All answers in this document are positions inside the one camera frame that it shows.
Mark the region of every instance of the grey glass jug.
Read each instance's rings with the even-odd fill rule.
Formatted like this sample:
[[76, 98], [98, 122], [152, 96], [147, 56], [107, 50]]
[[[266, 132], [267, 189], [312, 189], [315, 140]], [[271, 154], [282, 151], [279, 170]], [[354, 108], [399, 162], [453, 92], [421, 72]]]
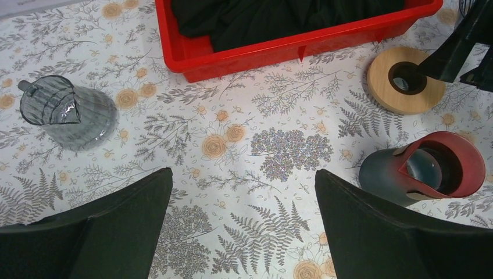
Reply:
[[62, 148], [86, 151], [103, 143], [118, 122], [115, 103], [103, 92], [73, 85], [62, 76], [22, 80], [20, 113]]

